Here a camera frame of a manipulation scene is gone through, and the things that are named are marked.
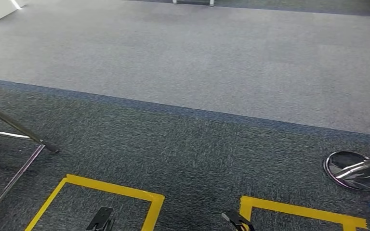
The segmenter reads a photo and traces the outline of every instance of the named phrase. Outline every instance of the chair leg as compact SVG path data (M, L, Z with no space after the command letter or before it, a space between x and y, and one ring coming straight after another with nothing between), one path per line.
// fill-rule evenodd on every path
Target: chair leg
M24 127L22 124L20 124L19 122L17 122L16 120L12 119L11 117L9 117L8 115L4 114L3 112L0 111L0 119L2 121L4 121L5 123L11 125L12 127L14 127L15 129L17 129L18 131L22 132L23 134L27 135L28 137L30 137L32 140L36 141L37 143L39 144L44 144L45 147L53 152L53 153L56 153L59 151L59 149L54 146L53 144L47 142L47 141L44 141L42 140L38 135L36 135L34 132L32 132L31 130L27 129L26 127Z

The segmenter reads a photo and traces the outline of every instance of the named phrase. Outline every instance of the stand leg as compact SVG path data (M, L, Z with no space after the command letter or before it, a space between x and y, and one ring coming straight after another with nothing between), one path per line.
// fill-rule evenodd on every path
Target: stand leg
M41 151L45 148L44 144L39 145L39 147L35 150L35 152L30 156L30 158L26 161L26 163L20 168L20 170L16 173L16 175L11 179L11 181L5 186L3 192L0 194L0 202L1 200L8 194L9 190L12 186L18 181L18 179L22 176L22 174L26 171L26 169L30 166L30 164L38 157Z
M5 123L11 125L12 127L14 127L15 129L17 129L18 131L24 133L25 135L27 135L28 137L30 137L32 140L36 141L37 143L39 144L44 144L45 147L53 152L53 153L56 153L59 151L59 149L57 147L55 147L54 145L52 145L51 143L49 142L46 142L44 140L42 140L38 135L36 135L34 132L32 132L31 130L27 129L26 127L24 127L22 124L20 124L19 122L17 122L16 120L12 119L11 117L7 116L6 114L2 113L0 111L0 119L2 121L4 121Z

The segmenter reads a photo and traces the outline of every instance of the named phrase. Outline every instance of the metal stand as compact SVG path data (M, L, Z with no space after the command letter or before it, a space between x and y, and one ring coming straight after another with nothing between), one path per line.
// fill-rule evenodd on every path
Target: metal stand
M362 154L348 151L332 153L324 161L324 170L346 188L370 191L370 159Z
M59 149L55 147L54 145L50 144L49 142L42 140L38 135L33 133L31 130L25 128L23 125L21 125L20 123L18 123L11 117L7 116L6 114L2 113L1 111L0 111L0 119L4 121L5 123L11 125L15 129L17 129L18 131L25 134L25 135L18 135L18 134L12 134L12 133L7 133L7 132L0 132L0 136L35 141L39 144L39 146L34 151L32 156L26 161L26 163L21 167L21 169L9 181L9 183L4 188L3 192L0 194L0 202L1 202L1 200L5 197L5 195L9 192L9 190L13 187L13 185L22 176L22 174L27 170L27 168L32 164L32 162L36 159L36 157L38 157L38 155L41 153L41 151L44 148L47 148L49 151L53 153L58 152Z

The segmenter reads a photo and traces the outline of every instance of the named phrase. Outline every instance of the yellow tape marking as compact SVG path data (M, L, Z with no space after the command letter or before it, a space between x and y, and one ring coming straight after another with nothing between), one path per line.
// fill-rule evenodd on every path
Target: yellow tape marking
M46 211L46 209L49 207L50 203L53 201L53 199L56 197L56 195L59 193L61 188L64 186L65 183L71 183L91 189L97 189L108 193L114 193L124 196L129 196L141 200L150 201L151 205L149 207L147 216L145 217L143 227L141 228L141 231L153 231L155 227L155 223L157 222L157 218L159 215L159 211L161 210L162 203L164 202L164 196L161 194L156 194L153 192L147 192L139 189L133 189L126 186L111 184L102 182L99 180L93 180L89 178L79 177L75 175L69 175L67 174L65 178L62 179L62 181L56 186L56 188L53 190L52 194L48 197L48 199L45 201L43 206L40 208L40 210L36 213L35 217L31 220L29 225L26 227L25 231L31 231L33 227L35 227L36 223L40 219L40 217L43 215L43 213Z
M251 210L253 207L339 223L343 225L343 231L356 231L357 228L367 228L367 220L362 218L356 218L348 215L306 208L297 205L268 201L254 197L241 197L239 212L247 220L251 219Z

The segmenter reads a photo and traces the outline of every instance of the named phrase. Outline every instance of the metal pole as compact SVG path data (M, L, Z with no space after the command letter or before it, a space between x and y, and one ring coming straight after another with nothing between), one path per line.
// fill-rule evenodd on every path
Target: metal pole
M17 122L16 120L12 119L11 117L7 116L6 114L2 113L0 111L0 119L3 120L5 123L11 125L15 129L19 130L20 132L24 133L28 137L30 137L32 140L38 142L39 144L44 144L47 149L49 149L51 152L58 152L58 148L53 146L52 144L43 141L38 135L36 135L31 130L24 127L22 124Z
M22 176L22 174L27 170L30 164L38 157L41 151L45 148L44 144L39 145L39 147L34 151L34 153L30 156L30 158L26 161L26 163L20 168L20 170L14 175L11 181L6 185L3 192L0 194L0 201L6 196L12 186L18 181L18 179Z
M22 140L27 140L27 141L33 141L28 136L18 135L18 134L13 134L13 133L8 133L8 132L2 132L2 131L0 131L0 136L10 137L10 138L17 138L17 139L22 139Z

